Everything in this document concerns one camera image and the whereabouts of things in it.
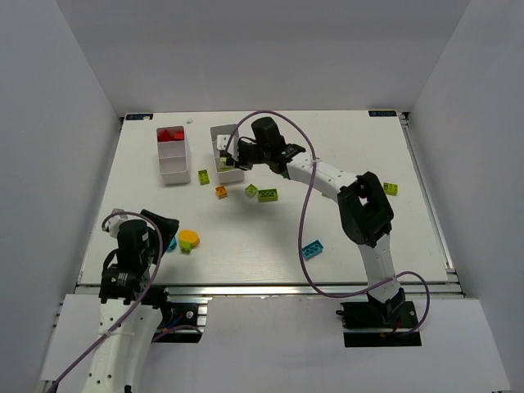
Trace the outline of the lime 2x3 lego brick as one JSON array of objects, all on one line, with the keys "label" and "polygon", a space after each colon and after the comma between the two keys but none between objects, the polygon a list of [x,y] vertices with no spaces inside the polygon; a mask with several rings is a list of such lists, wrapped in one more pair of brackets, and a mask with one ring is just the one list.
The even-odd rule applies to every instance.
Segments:
[{"label": "lime 2x3 lego brick", "polygon": [[277,188],[260,189],[257,194],[259,202],[271,202],[278,200]]}]

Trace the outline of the red 2x3 lego brick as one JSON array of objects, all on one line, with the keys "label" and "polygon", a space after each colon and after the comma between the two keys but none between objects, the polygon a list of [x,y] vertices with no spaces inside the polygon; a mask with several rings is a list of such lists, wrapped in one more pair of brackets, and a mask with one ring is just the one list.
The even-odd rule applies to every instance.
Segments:
[{"label": "red 2x3 lego brick", "polygon": [[173,137],[168,129],[164,129],[157,135],[157,140],[158,142],[171,142]]}]

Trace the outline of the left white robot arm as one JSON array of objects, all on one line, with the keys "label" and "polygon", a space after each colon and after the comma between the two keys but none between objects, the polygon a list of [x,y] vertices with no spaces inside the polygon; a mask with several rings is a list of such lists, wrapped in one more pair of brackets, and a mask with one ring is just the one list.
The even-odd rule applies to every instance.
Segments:
[{"label": "left white robot arm", "polygon": [[117,241],[105,258],[99,291],[99,344],[86,376],[85,392],[134,392],[149,344],[172,315],[168,292],[152,281],[179,228],[177,219],[148,210],[115,209],[103,231]]}]

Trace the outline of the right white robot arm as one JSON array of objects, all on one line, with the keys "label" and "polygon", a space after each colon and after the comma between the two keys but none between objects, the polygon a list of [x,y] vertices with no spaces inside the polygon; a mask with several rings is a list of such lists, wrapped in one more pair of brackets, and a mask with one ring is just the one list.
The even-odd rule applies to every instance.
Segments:
[{"label": "right white robot arm", "polygon": [[372,172],[352,174],[337,169],[306,147],[286,142],[274,111],[252,113],[253,138],[243,140],[237,130],[218,143],[228,165],[244,171],[267,165],[285,179],[307,185],[336,202],[344,234],[359,248],[368,287],[363,293],[382,320],[394,317],[405,301],[391,256],[391,222],[394,212],[379,178]]}]

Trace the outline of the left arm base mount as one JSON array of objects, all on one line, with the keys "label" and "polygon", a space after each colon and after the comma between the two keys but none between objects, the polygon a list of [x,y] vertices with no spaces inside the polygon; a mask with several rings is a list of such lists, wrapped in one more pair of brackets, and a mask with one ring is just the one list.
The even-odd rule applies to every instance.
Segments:
[{"label": "left arm base mount", "polygon": [[165,292],[165,302],[160,307],[162,320],[152,341],[170,344],[198,343],[205,329],[208,300],[175,295],[168,290]]}]

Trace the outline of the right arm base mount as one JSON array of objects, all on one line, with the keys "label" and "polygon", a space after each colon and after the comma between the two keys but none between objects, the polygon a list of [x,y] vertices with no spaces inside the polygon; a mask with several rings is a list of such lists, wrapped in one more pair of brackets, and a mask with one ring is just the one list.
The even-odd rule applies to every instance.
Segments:
[{"label": "right arm base mount", "polygon": [[418,315],[414,303],[405,301],[385,318],[369,301],[347,301],[336,311],[345,348],[420,347]]}]

